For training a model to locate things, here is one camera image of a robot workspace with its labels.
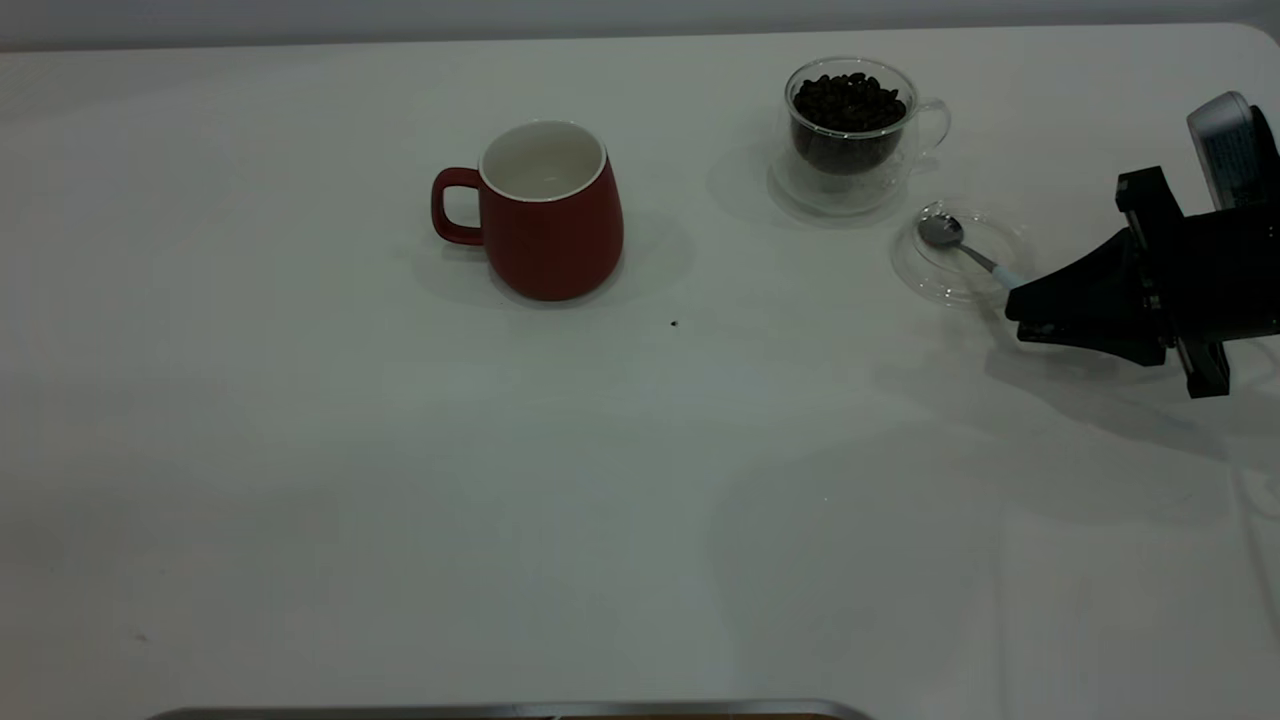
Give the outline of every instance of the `metal spoon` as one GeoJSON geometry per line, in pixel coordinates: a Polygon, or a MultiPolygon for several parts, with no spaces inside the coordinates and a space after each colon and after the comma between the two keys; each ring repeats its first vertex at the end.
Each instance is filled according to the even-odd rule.
{"type": "Polygon", "coordinates": [[[991,258],[987,258],[982,252],[978,252],[973,247],[964,243],[964,227],[960,220],[952,218],[951,215],[940,214],[929,215],[920,220],[916,225],[920,233],[920,240],[923,240],[929,247],[936,247],[938,250],[959,250],[973,258],[973,261],[982,265],[984,270],[996,278],[996,282],[1005,286],[1009,290],[1024,284],[1027,281],[1018,277],[1018,273],[997,264],[991,258]]]}

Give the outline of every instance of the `small glass dish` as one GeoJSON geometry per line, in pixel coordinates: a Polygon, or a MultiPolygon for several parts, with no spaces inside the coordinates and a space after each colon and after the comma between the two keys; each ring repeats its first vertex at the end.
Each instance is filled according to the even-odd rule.
{"type": "Polygon", "coordinates": [[[964,228],[964,243],[1024,278],[1030,260],[1021,234],[991,214],[965,202],[940,200],[911,215],[893,240],[893,272],[918,295],[948,307],[1000,304],[1006,293],[996,278],[956,247],[938,249],[920,237],[933,215],[950,215],[964,228]]]}

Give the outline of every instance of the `glass cup handle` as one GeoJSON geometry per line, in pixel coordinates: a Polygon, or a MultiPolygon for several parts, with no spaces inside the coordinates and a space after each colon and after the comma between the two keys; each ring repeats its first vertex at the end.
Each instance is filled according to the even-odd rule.
{"type": "Polygon", "coordinates": [[[934,111],[942,115],[941,122],[937,124],[933,132],[922,131],[920,133],[923,136],[920,145],[924,146],[924,150],[920,151],[920,156],[927,156],[929,152],[933,152],[940,145],[942,145],[942,141],[947,138],[947,133],[951,132],[951,109],[947,108],[946,102],[938,100],[937,97],[925,97],[920,100],[920,105],[919,108],[916,108],[915,111],[916,113],[934,111]]]}

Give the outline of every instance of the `glass cup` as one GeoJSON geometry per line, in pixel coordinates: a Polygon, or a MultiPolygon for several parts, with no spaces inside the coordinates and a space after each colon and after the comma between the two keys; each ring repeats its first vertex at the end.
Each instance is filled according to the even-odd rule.
{"type": "Polygon", "coordinates": [[[792,201],[819,215],[856,215],[883,205],[906,184],[916,161],[937,147],[951,129],[946,102],[922,99],[901,70],[865,58],[823,58],[800,68],[787,81],[776,128],[773,181],[792,201]],[[805,119],[794,100],[805,81],[822,76],[864,73],[886,90],[896,90],[906,115],[869,132],[841,132],[805,119]],[[920,117],[937,123],[920,128],[920,117]]]}

